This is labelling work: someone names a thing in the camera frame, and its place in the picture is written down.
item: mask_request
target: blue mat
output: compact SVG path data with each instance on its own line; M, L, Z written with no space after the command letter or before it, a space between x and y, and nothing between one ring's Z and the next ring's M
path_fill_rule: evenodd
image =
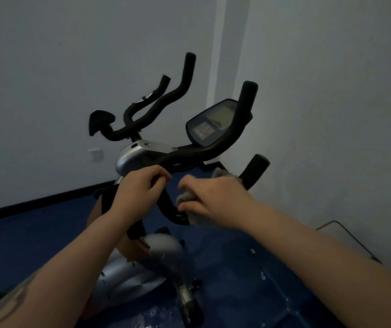
M174 174L168 185L173 200L180 194L177 183L184 174ZM198 168L191 174L211 175ZM82 232L94 203L88 196L0 220L0 291L23 281ZM144 225L148 233L168 226L172 235L185 240L185 276L189 281L203 280L195 297L204 312L204 327L342 327L300 279L244 233L177 226L156 206ZM183 324L174 288L167 281L131 303L80 321L77 327Z

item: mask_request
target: stationary bike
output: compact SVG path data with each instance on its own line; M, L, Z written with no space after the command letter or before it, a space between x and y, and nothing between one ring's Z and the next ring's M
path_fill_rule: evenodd
M115 116L103 110L94 111L89 118L89 135L97 132L108 140L120 141L126 138L132 144L124 148L116 161L119 179L105 189L95 208L94 218L110 209L118 184L130 172L146 166L161 165L170 173L189 171L204 161L214 159L231 147L240 137L245 126L252 119L251 108L258 90L254 82L243 83L238 101L226 99L190 119L186 132L190 145L173 147L142 139L139 131L150 125L169 104L180 99L188 91L193 79L196 56L187 53L180 85L164 95L170 78L163 76L159 87L149 96L131 104L124 112L125 126L113 130L111 123ZM132 117L153 103L148 112L137 120ZM240 175L243 186L251 188L264 173L269 161L255 155ZM160 195L157 205L161 213L171 222L187 226L188 216L179 212L172 203L167 191ZM102 270L95 286L89 309L98 312L107 306L129 302L159 286L167 278L171 279L180 300L182 320L186 327L196 327L203 323L203 312L193 296L200 281L188 284L180 269L184 251L179 240L172 237L167 228L155 234L147 234L142 221L130 227L127 235L117 246Z

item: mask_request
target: cloth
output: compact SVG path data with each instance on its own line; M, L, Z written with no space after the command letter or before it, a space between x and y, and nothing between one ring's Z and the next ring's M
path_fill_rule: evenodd
M218 167L215 168L214 172L212 173L212 177L211 178L225 177L225 176L233 176L241 184L243 183L242 180L238 176L233 175L230 172L228 172L227 170L223 170L223 169L218 168ZM198 200L199 200L198 197L193 192L187 190L185 193L182 193L179 197L177 197L176 205L178 207L183 202L198 201ZM196 213L193 213L193 212L187 212L187 214L188 214L189 224L191 224L191 225L196 225L196 226L200 226L202 224L215 225L215 223L212 222L212 220L210 220L206 216L199 215L199 214L196 214Z

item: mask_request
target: tattoo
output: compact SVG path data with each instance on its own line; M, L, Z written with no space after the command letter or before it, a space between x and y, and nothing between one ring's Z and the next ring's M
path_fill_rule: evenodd
M37 273L38 271L34 272L28 279L0 300L0 322L6 320L21 307L27 296L29 284L34 280Z

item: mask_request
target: person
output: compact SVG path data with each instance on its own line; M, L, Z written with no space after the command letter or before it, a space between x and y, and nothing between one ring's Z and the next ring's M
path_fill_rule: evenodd
M73 327L112 250L156 203L170 179L160 166L129 173L106 214L0 300L0 328ZM199 198L182 203L180 211L205 215L251 235L347 327L391 327L391 273L383 265L258 202L233 177L187 175L178 187Z

